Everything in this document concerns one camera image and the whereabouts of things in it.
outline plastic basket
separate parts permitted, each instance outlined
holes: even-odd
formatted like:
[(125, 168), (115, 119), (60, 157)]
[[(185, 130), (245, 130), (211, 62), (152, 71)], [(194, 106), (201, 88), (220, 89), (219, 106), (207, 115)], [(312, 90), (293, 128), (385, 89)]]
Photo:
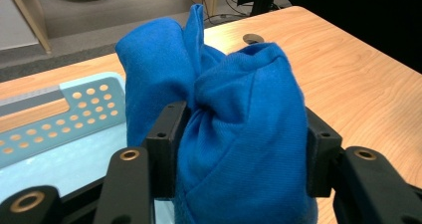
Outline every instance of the plastic basket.
[[(0, 116), (63, 99), (65, 112), (0, 133), (0, 202), (37, 185), (69, 194), (103, 177), (110, 157), (126, 147), (124, 82), (116, 73), (2, 100)], [(156, 216), (157, 223), (172, 223), (170, 203), (156, 202)]]

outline gray carpet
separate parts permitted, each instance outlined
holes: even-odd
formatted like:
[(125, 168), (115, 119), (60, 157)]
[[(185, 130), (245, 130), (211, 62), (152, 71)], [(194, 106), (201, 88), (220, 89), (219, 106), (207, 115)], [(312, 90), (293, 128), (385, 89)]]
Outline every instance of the gray carpet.
[[(159, 17), (186, 23), (191, 0), (39, 0), (45, 14), (52, 54), (41, 45), (0, 51), (0, 82), (67, 66), (114, 52), (115, 43), (137, 26)], [(277, 0), (288, 6), (289, 1)], [(236, 8), (248, 13), (251, 7)], [(218, 0), (218, 14), (237, 14)], [(240, 19), (213, 18), (210, 27)]]

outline blue cloth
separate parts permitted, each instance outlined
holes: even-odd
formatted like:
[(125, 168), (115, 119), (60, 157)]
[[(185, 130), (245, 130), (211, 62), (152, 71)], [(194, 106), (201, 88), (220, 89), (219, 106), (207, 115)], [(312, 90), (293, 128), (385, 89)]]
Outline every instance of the blue cloth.
[(122, 38), (127, 141), (139, 145), (162, 108), (192, 117), (177, 163), (177, 223), (316, 223), (306, 193), (307, 116), (276, 44), (225, 56), (204, 45), (202, 6), (186, 27), (157, 19)]

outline cloth fold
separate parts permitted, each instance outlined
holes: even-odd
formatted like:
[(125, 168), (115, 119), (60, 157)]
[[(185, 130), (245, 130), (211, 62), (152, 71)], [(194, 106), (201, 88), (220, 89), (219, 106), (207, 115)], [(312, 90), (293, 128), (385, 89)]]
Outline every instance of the cloth fold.
[(141, 144), (167, 104), (186, 100), (176, 223), (316, 223), (304, 97), (286, 55), (268, 43), (226, 56), (204, 45), (202, 6), (190, 12), (184, 29), (158, 19), (116, 45), (128, 145)]

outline table surface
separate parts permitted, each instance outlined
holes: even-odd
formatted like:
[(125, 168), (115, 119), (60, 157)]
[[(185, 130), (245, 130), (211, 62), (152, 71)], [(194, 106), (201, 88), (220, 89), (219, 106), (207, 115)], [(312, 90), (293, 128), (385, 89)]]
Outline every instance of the table surface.
[[(375, 149), (422, 187), (422, 75), (301, 7), (205, 30), (228, 54), (258, 34), (286, 52), (307, 106), (351, 145)], [(116, 54), (0, 84), (0, 99), (100, 72), (124, 70)], [(336, 223), (332, 199), (319, 199), (319, 223)]]

